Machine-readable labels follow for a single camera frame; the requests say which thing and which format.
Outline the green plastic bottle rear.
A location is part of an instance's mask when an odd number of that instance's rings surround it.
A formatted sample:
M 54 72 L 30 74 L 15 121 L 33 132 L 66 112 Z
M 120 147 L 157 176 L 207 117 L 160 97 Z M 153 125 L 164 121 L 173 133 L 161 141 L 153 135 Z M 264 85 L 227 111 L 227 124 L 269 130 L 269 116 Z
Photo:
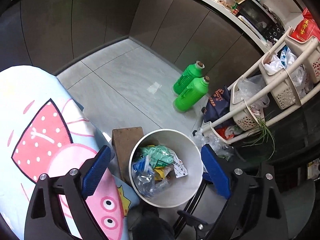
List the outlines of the green plastic bottle rear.
M 193 81 L 193 79 L 202 77 L 203 69 L 204 64 L 201 61 L 196 61 L 195 63 L 190 64 L 187 68 L 185 68 L 180 78 L 172 87 L 174 93 L 180 95 L 189 85 L 189 83 Z

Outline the clear plastic bottle wrapper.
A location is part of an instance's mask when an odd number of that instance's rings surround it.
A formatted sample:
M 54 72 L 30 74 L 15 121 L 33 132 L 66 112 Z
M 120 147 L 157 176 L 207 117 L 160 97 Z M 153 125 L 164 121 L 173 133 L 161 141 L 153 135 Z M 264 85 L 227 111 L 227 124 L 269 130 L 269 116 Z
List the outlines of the clear plastic bottle wrapper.
M 132 178 L 138 192 L 146 198 L 152 198 L 170 187 L 170 182 L 167 179 L 155 181 L 154 171 L 149 176 L 134 177 L 132 175 Z

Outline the navy shopping bag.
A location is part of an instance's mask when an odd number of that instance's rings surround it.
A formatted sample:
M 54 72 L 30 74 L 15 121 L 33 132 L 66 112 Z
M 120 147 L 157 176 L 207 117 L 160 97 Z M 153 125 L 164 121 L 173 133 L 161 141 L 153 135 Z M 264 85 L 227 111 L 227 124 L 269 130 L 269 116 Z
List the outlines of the navy shopping bag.
M 215 122 L 229 112 L 231 93 L 226 86 L 217 89 L 201 109 L 203 122 Z

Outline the red gift bag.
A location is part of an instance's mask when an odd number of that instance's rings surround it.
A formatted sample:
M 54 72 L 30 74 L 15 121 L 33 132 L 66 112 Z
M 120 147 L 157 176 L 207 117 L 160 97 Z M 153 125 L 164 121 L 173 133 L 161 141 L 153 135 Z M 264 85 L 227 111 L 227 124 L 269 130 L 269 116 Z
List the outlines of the red gift bag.
M 303 20 L 296 26 L 290 36 L 300 42 L 305 42 L 312 36 L 320 40 L 319 27 L 313 19 L 311 12 L 305 8 L 302 16 Z

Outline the white fish snack wrapper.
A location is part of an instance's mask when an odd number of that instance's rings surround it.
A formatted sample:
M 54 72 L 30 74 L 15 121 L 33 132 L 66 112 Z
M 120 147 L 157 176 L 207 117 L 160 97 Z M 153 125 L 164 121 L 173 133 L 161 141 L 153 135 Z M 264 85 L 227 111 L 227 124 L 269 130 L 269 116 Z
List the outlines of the white fish snack wrapper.
M 176 178 L 182 178 L 188 175 L 188 171 L 183 165 L 182 161 L 178 158 L 175 152 L 171 153 L 173 158 L 173 167 L 174 167 L 174 173 Z

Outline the dark kitchen cabinets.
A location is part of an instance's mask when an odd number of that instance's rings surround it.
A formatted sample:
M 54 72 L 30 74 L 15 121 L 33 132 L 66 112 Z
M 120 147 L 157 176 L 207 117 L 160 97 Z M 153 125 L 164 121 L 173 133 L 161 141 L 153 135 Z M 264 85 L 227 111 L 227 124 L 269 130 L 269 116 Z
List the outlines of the dark kitchen cabinets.
M 266 51 L 212 0 L 1 0 L 1 69 L 30 64 L 59 74 L 126 38 L 178 69 L 201 61 L 211 90 L 235 81 Z

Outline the white plastic storage rack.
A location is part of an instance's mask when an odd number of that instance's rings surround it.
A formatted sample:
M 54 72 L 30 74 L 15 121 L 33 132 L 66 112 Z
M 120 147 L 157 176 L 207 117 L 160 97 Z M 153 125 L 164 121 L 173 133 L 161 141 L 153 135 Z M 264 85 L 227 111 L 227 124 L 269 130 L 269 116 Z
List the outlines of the white plastic storage rack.
M 265 122 L 266 127 L 270 127 L 290 115 L 319 92 L 319 40 L 315 36 L 310 36 L 308 40 L 300 42 L 290 36 L 292 32 L 293 29 L 289 28 L 269 51 L 267 51 L 255 64 L 253 64 L 242 76 L 228 87 L 228 90 L 231 91 L 231 96 L 234 96 L 239 80 L 248 77 L 256 69 L 260 70 L 266 82 L 266 86 L 248 100 L 242 100 L 235 103 L 234 99 L 231 98 L 229 113 L 214 122 L 204 122 L 201 127 L 202 134 L 205 136 L 214 134 L 221 139 L 222 137 L 218 135 L 215 127 L 228 119 L 236 119 L 239 117 L 240 124 L 238 124 L 238 126 L 244 130 L 244 133 L 237 135 L 232 139 L 223 139 L 223 142 L 232 144 L 245 139 L 246 137 L 257 134 L 260 131 L 259 125 L 253 125 L 254 122 L 258 123 L 259 119 L 253 115 L 249 106 L 268 93 L 273 95 L 282 112 L 274 118 L 267 120 Z M 287 67 L 287 69 L 281 69 L 273 75 L 268 75 L 265 71 L 264 63 L 270 60 L 272 55 L 277 52 L 283 44 L 287 45 L 291 49 L 291 51 L 297 56 L 297 59 L 293 64 L 291 64 L 291 66 Z M 291 79 L 291 74 L 301 64 L 308 67 L 308 73 L 310 74 L 311 81 L 316 84 L 316 86 L 303 98 L 299 96 Z

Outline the black microwave oven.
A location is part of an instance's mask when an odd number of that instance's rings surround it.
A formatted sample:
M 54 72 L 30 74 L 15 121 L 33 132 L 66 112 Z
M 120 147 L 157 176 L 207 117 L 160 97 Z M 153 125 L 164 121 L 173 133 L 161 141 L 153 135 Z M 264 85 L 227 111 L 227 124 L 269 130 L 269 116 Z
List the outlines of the black microwave oven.
M 245 0 L 237 9 L 237 16 L 245 18 L 265 40 L 274 43 L 285 33 L 280 19 L 256 0 Z

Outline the green snack bag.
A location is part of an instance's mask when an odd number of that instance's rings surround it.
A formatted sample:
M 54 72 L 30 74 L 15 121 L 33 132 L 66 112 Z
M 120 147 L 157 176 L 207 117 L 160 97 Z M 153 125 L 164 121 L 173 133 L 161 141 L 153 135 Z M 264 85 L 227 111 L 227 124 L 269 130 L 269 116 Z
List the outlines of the green snack bag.
M 140 147 L 139 153 L 150 159 L 149 164 L 152 168 L 167 167 L 174 162 L 170 149 L 164 145 Z

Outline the blue foil snack bag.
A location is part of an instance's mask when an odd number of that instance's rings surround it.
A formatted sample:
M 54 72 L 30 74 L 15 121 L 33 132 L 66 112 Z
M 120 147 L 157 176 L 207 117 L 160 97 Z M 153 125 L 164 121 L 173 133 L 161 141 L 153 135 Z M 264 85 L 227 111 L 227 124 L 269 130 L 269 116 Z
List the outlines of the blue foil snack bag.
M 132 164 L 132 175 L 137 176 L 149 176 L 153 174 L 153 169 L 150 166 L 150 156 L 146 155 L 142 159 Z

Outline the yellow snack wrapper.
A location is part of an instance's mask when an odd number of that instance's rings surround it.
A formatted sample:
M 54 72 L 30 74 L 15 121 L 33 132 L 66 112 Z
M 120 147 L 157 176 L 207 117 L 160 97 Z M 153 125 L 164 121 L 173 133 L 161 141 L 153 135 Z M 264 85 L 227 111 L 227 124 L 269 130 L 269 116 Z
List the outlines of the yellow snack wrapper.
M 155 181 L 164 180 L 167 177 L 167 175 L 172 171 L 172 169 L 172 166 L 154 168 L 153 171 L 155 173 Z

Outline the brown cardboard piece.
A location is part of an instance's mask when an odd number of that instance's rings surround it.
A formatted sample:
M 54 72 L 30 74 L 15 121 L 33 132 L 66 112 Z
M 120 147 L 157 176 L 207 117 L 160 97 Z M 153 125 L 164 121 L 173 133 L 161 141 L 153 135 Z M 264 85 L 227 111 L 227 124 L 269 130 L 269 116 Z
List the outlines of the brown cardboard piece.
M 121 180 L 131 185 L 129 160 L 136 143 L 144 136 L 142 127 L 118 128 L 112 130 L 112 146 L 116 152 Z

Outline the green plastic bottle front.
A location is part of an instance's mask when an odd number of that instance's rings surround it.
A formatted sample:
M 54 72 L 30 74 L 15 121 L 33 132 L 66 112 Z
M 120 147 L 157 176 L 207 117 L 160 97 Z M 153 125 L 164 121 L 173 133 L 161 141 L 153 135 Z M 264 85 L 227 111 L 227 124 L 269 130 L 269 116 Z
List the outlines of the green plastic bottle front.
M 180 112 L 188 111 L 208 93 L 209 82 L 210 78 L 208 76 L 193 79 L 193 81 L 191 81 L 183 92 L 173 101 L 174 108 Z

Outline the white round trash bin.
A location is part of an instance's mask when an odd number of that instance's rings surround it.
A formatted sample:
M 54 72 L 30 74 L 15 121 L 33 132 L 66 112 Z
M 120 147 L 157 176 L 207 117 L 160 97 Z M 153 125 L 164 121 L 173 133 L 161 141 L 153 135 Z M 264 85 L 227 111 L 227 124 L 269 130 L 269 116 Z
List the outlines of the white round trash bin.
M 155 207 L 166 209 L 186 203 L 199 189 L 202 174 L 198 147 L 173 129 L 148 133 L 130 156 L 131 184 L 142 200 Z

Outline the green plastic bottle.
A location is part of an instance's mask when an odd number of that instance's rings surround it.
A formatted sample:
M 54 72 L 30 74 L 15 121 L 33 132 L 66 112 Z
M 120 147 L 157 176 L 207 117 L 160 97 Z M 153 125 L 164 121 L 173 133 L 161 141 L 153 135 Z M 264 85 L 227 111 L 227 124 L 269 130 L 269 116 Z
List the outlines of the green plastic bottle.
M 172 87 L 174 93 L 180 95 L 189 85 L 189 83 L 193 81 L 193 79 L 202 77 L 203 69 L 204 64 L 201 61 L 196 61 L 195 63 L 190 64 L 187 68 L 185 68 L 180 78 Z
M 191 81 L 183 92 L 173 101 L 174 108 L 180 112 L 188 111 L 208 93 L 209 82 L 210 78 L 208 76 L 193 79 L 193 81 Z

